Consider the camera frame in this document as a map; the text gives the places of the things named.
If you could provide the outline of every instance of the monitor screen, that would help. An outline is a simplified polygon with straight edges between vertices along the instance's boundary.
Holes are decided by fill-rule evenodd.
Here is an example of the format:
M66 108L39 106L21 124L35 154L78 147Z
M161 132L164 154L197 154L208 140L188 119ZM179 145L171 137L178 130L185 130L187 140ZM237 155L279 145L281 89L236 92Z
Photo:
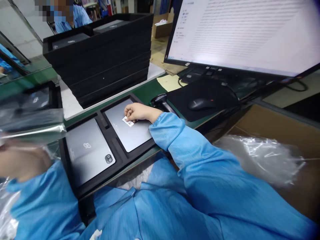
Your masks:
M320 63L320 6L183 0L167 58L294 77Z

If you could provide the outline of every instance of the mouse pad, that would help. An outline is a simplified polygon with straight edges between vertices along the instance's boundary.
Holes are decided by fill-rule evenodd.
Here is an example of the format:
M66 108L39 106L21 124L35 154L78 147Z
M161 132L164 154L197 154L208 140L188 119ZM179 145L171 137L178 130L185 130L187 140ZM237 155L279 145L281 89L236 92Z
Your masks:
M224 109L235 107L239 104L234 93L221 81L211 78L202 78L182 88L167 93L168 100L179 110L189 122L194 122L203 117L218 113ZM216 107L198 111L188 109L189 102L196 98L213 99Z

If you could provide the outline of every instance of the blue sleeve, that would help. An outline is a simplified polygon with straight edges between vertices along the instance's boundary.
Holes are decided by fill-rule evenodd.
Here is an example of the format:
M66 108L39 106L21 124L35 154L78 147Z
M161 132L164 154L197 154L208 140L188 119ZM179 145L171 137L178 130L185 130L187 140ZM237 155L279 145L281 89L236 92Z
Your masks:
M6 71L5 74L12 71L12 67L0 58L0 67L3 67Z
M60 22L54 22L55 26L56 26L56 31L57 33L62 33L64 32L64 28L62 27L62 24Z
M17 59L11 52L9 52L7 48L5 48L1 44L0 44L0 50L4 54L6 54L8 57L10 57L12 60L14 60L16 63L18 63L20 66L23 66L23 64L19 61L19 59ZM13 70L13 68L1 58L0 58L0 67L3 67L6 70L5 73L11 72Z
M21 191L11 209L11 215L19 221L15 240L71 240L78 239L84 231L78 201L60 161L27 182L11 181L7 190Z
M171 153L193 207L202 213L292 239L303 239L316 228L269 184L246 173L233 154L214 147L175 114L160 115L150 133Z
M80 6L74 6L74 7L77 8L77 12L78 12L79 18L81 19L82 26L92 23L92 20L89 18L86 10L83 7L80 7Z

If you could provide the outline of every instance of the logo on tablet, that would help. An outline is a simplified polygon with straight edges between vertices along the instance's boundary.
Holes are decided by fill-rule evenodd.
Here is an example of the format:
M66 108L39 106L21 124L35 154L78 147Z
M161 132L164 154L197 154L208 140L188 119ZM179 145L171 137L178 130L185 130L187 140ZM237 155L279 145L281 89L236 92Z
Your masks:
M85 148L91 148L91 145L90 145L89 143L84 143L83 146L84 146Z

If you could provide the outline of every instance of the blue anti-static coat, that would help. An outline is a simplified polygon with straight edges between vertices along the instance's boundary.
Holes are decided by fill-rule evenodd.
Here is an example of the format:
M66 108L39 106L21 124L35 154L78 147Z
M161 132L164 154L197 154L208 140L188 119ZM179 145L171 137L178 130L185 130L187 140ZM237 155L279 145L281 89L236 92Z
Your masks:
M177 172L161 155L141 190L102 188L97 217L80 220L61 162L28 182L12 208L16 240L85 239L308 239L317 227L267 183L244 172L233 154L212 146L172 113L150 126L155 142L169 151Z
M74 27L81 27L92 23L92 20L89 18L86 10L83 7L78 5L73 5L73 22ZM54 11L54 23L56 25L57 33L62 33L71 30L71 26L66 22L66 17L61 16L61 13Z
M19 64L21 67L23 67L23 64L11 53L8 49L6 49L3 45L0 44L0 50L10 57L13 61L15 61L17 64ZM0 58L0 67L3 67L5 69L4 74L8 73L15 73L16 75L19 75L8 63L6 63L2 58Z

